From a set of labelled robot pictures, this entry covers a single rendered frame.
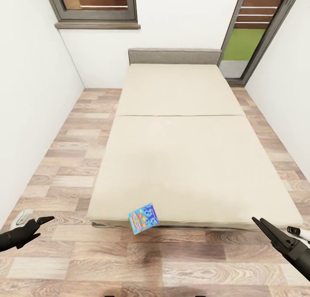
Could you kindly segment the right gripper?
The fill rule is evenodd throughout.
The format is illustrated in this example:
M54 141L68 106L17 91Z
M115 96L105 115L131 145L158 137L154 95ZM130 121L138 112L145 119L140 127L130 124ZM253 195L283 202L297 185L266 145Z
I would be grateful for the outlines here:
M310 281L310 250L302 241L288 236L264 218L252 220L277 249L307 280Z

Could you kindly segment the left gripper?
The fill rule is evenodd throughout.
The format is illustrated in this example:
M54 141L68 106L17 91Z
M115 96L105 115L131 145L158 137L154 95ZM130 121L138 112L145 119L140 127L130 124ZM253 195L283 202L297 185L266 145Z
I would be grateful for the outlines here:
M37 221L30 219L23 227L7 231L10 241L6 250L13 247L16 247L17 249L22 248L25 244L28 244L30 241L40 235L40 233L35 234L35 232L42 224L53 219L54 216L40 217L37 219Z

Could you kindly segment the board game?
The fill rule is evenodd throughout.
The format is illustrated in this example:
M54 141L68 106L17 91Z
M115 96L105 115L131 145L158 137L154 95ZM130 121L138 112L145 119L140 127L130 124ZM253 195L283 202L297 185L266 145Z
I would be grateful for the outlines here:
M146 204L128 214L134 234L158 224L158 217L152 203Z

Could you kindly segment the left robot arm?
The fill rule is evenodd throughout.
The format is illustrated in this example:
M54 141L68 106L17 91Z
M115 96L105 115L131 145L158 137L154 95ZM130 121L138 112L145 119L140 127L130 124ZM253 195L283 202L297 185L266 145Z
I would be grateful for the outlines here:
M38 228L51 220L54 216L40 217L35 221L30 219L25 225L24 222L31 216L33 209L23 210L18 217L12 222L10 231L0 234L0 252L16 247L22 248L25 244L40 235L35 234Z

